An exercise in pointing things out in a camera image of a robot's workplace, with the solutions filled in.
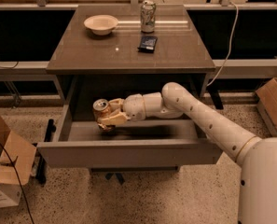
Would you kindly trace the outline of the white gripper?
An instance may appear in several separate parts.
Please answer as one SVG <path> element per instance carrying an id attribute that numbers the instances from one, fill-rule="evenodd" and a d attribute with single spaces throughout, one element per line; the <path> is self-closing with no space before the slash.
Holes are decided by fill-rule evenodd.
<path id="1" fill-rule="evenodd" d="M 140 121 L 146 118 L 177 119 L 183 115 L 181 111 L 168 108 L 163 101 L 160 92 L 149 94 L 134 94 L 125 100 L 121 98 L 109 101 L 111 111 L 123 110 L 112 113 L 107 117 L 98 118 L 98 122 L 110 126 L 121 125 L 130 118 L 132 121 Z"/>

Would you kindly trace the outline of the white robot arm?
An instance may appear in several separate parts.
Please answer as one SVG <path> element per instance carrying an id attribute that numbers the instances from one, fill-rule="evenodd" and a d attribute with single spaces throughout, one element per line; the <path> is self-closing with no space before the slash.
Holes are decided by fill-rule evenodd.
<path id="1" fill-rule="evenodd" d="M 190 117 L 241 168 L 239 224 L 277 224 L 277 137 L 262 139 L 169 82 L 160 92 L 99 99 L 93 112 L 107 130 L 128 120 Z"/>

